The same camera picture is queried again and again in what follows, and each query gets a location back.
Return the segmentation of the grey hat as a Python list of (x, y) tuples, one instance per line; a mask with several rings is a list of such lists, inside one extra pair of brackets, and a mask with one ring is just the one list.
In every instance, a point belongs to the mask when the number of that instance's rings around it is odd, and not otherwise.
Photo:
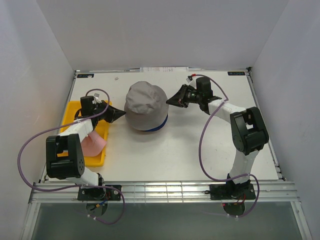
[(169, 112), (166, 93), (157, 85), (138, 81), (125, 96), (125, 119), (130, 127), (145, 132), (161, 125)]

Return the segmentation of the blue hat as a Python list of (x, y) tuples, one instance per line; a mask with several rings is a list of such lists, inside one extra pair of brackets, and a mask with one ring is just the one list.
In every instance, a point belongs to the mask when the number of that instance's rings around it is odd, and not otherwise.
[(146, 130), (145, 132), (156, 132), (156, 131), (159, 131), (160, 129), (162, 129), (166, 125), (168, 117), (169, 117), (169, 115), (166, 116), (166, 118), (163, 121), (163, 123), (160, 124), (159, 126), (157, 126), (155, 128), (152, 128), (152, 129), (149, 129), (149, 130)]

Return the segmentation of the pink hat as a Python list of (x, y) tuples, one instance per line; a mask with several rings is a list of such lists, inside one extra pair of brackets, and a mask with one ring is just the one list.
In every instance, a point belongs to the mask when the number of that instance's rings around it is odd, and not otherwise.
[(85, 157), (95, 157), (102, 152), (106, 144), (107, 141), (94, 130), (81, 142), (83, 155)]

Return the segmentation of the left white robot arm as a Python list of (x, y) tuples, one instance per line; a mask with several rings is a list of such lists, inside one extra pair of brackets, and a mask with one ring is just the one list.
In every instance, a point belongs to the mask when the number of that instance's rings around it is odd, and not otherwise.
[(126, 112), (92, 95), (81, 97), (79, 102), (74, 121), (67, 124), (66, 130), (46, 139), (46, 173), (52, 179), (90, 186), (88, 193), (100, 200), (106, 195), (106, 187), (99, 183), (100, 175), (85, 166), (81, 143), (100, 121), (111, 124)]

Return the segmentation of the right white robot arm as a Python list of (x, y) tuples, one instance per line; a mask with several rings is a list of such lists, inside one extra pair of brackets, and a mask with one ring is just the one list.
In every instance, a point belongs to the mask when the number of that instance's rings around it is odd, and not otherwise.
[(223, 97), (215, 96), (212, 84), (216, 81), (209, 76), (192, 74), (188, 79), (189, 84), (182, 85), (166, 103), (179, 108), (197, 104), (210, 119), (218, 117), (229, 123), (236, 152), (232, 168), (224, 179), (231, 182), (225, 191), (230, 198), (237, 199), (244, 193), (243, 184), (256, 178), (252, 174), (254, 161), (270, 139), (262, 114), (258, 107), (244, 108), (231, 104), (225, 93)]

